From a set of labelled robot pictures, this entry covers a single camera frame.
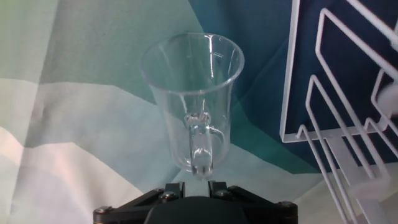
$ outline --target dark blue fabric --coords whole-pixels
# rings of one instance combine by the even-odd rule
[[[387,25],[395,26],[398,1],[361,2]],[[280,142],[279,124],[292,2],[190,0],[190,4],[205,32],[226,36],[242,48],[246,64],[235,86],[238,100],[250,122]],[[398,65],[398,54],[392,50],[387,39],[346,1],[301,0],[287,133],[296,133],[301,124],[313,130],[305,109],[308,81],[312,74],[317,75],[338,110],[342,111],[341,116],[346,124],[352,125],[315,55],[319,15],[324,7],[391,64]],[[379,67],[328,19],[325,19],[322,54],[360,120],[364,123],[370,116],[377,121],[379,115],[371,104],[370,96]],[[311,106],[321,129],[338,127],[317,90],[314,90]],[[396,161],[380,137],[373,134],[371,138],[386,162]],[[363,142],[357,140],[364,149]],[[285,147],[318,167],[308,143],[285,144]]]

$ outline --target black mount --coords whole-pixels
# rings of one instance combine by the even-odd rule
[[[185,183],[166,184],[120,206],[100,207],[94,223],[102,224],[297,224],[297,205],[272,203],[225,182],[208,182],[209,197],[185,197]]]

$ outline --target transparent plastic cup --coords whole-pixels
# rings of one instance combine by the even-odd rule
[[[208,179],[227,154],[231,90],[243,69],[242,50],[215,34],[180,34],[142,57],[141,72],[160,108],[173,162]]]

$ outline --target screw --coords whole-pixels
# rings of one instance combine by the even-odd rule
[[[112,206],[101,206],[95,210],[96,213],[106,213],[112,209]]]
[[[292,202],[283,201],[283,202],[278,202],[278,205],[288,208],[288,207],[294,206],[295,204]]]
[[[217,197],[229,197],[231,193],[227,190],[219,190],[215,193]]]
[[[158,189],[154,189],[154,191],[156,191],[156,192],[164,192],[164,189],[163,188],[158,188]]]
[[[233,186],[228,187],[228,190],[229,190],[229,189],[235,190],[235,189],[238,189],[238,186],[233,185]]]
[[[161,199],[165,200],[171,200],[175,198],[177,195],[174,192],[164,192],[162,196],[160,196]]]

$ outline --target white wire rack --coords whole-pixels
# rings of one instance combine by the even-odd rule
[[[385,35],[390,41],[393,49],[398,50],[398,23],[395,27],[395,30],[391,29],[387,26],[383,21],[381,21],[377,16],[375,16],[368,8],[366,8],[363,4],[361,4],[358,0],[347,0],[362,16],[364,16],[374,27],[376,27],[383,35]],[[378,197],[383,194],[389,186],[390,176],[386,169],[386,166],[381,159],[379,153],[377,152],[374,144],[369,138],[369,133],[378,133],[381,139],[385,142],[385,144],[391,149],[391,151],[398,157],[398,151],[394,147],[394,145],[390,142],[388,137],[383,133],[387,127],[390,127],[393,132],[398,136],[398,129],[396,125],[391,121],[392,110],[388,107],[380,105],[380,98],[382,94],[380,94],[381,90],[381,80],[384,75],[390,76],[394,83],[389,85],[386,88],[391,88],[393,85],[397,85],[398,83],[398,70],[393,67],[387,60],[385,60],[382,56],[380,56],[375,50],[370,48],[370,46],[362,41],[353,31],[351,31],[344,23],[342,23],[332,12],[328,9],[324,8],[320,12],[319,24],[318,24],[318,32],[317,32],[317,42],[315,46],[315,53],[319,62],[321,63],[327,77],[331,81],[333,88],[337,92],[337,95],[341,102],[344,105],[345,110],[348,112],[349,117],[351,118],[354,126],[347,127],[343,119],[341,118],[339,111],[334,106],[333,102],[329,98],[327,92],[324,87],[320,83],[319,79],[316,75],[312,75],[309,80],[307,97],[305,100],[305,107],[307,109],[308,115],[310,117],[310,121],[313,124],[314,131],[309,132],[304,125],[301,125],[296,134],[286,134],[286,120],[287,120],[287,110],[289,104],[289,94],[290,94],[290,84],[292,78],[292,70],[293,70],[293,60],[295,53],[295,42],[297,36],[297,24],[299,19],[299,7],[300,1],[293,0],[292,5],[292,17],[290,24],[290,37],[289,37],[289,51],[287,58],[287,68],[285,75],[285,87],[284,87],[284,100],[282,104],[282,117],[280,122],[280,136],[283,142],[299,142],[299,141],[308,141],[311,150],[315,156],[315,159],[318,162],[320,170],[322,172],[323,177],[325,178],[325,182],[331,192],[331,196],[336,203],[338,211],[344,221],[344,223],[358,223],[358,219],[354,212],[354,208],[352,206],[352,201],[350,200],[349,194],[351,197],[356,198],[357,203],[359,204],[361,210],[363,211],[364,216],[366,217],[368,223],[370,224],[383,224],[390,223],[385,213],[383,212],[379,202]],[[340,88],[338,82],[332,71],[330,70],[326,60],[324,59],[321,53],[321,44],[322,44],[322,34],[323,34],[323,25],[325,22],[325,18],[329,19],[334,23],[339,30],[341,30],[350,40],[352,40],[366,55],[368,55],[376,64],[380,66],[380,71],[377,76],[374,89],[371,95],[371,103],[375,107],[375,109],[381,115],[381,118],[378,122],[375,122],[372,118],[368,118],[365,124],[361,124],[358,119],[354,109],[350,105],[347,97],[343,93],[343,90]],[[317,123],[317,119],[313,113],[313,110],[310,106],[311,95],[313,93],[313,88],[318,88],[321,96],[325,100],[328,108],[332,112],[335,117],[340,128],[329,129],[329,130],[320,130],[319,125]],[[398,98],[398,91],[392,92],[393,98]],[[357,142],[354,140],[355,135],[359,135],[364,141],[367,149],[372,155],[377,168],[380,171],[379,176],[375,176],[372,169],[369,166],[369,162],[366,160],[362,150],[360,150]],[[350,153],[346,143],[343,140],[343,137],[346,137],[348,140],[348,144],[352,147],[354,153],[358,157],[365,173],[361,171],[362,168],[358,167],[355,162],[353,155]],[[331,171],[333,173],[334,178],[336,179],[336,183],[338,189],[340,190],[340,194],[343,198],[343,202],[345,204],[346,210],[348,211],[348,215],[346,210],[343,208],[339,197],[335,191],[334,186],[332,186],[328,175],[326,173],[325,165],[320,159],[317,148],[314,145],[314,141],[320,141],[320,145],[322,146],[323,152],[326,155],[326,159],[329,163]],[[342,180],[339,178],[337,168],[333,161],[333,158],[336,159],[348,185],[348,191],[343,187]]]

